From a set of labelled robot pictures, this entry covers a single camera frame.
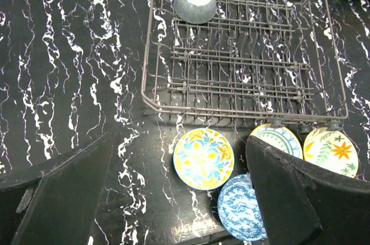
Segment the grey speckled bowl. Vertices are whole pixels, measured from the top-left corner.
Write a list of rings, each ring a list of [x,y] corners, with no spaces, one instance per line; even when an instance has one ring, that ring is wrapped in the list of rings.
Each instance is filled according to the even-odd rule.
[[[189,24],[204,24],[217,12],[216,0],[174,0],[173,8],[179,18]]]

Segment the grey wire dish rack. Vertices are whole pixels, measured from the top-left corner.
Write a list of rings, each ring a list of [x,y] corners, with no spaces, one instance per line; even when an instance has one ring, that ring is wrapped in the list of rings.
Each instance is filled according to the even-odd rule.
[[[150,0],[141,95],[170,117],[319,124],[348,116],[328,0],[216,0],[191,25]]]

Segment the orange flower green leaf bowl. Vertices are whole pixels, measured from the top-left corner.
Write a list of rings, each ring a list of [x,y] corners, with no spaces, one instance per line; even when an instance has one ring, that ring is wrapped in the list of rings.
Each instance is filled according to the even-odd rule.
[[[341,131],[327,127],[311,131],[303,146],[304,160],[343,176],[354,178],[359,160],[356,147]]]

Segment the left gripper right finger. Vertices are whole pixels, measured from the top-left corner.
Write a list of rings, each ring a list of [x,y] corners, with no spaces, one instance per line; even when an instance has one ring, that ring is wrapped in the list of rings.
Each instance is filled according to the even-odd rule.
[[[247,138],[246,160],[270,244],[369,244],[369,182],[255,136]]]

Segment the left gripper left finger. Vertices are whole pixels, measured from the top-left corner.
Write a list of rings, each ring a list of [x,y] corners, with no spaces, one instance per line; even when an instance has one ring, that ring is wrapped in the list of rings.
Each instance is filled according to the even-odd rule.
[[[1,244],[87,244],[112,150],[105,133],[1,176]]]

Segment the blue white pattern bowl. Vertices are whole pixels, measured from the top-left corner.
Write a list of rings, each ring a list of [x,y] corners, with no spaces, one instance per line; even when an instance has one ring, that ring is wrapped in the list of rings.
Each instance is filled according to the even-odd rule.
[[[267,237],[250,175],[228,180],[222,187],[217,212],[226,231],[236,239],[255,242]]]

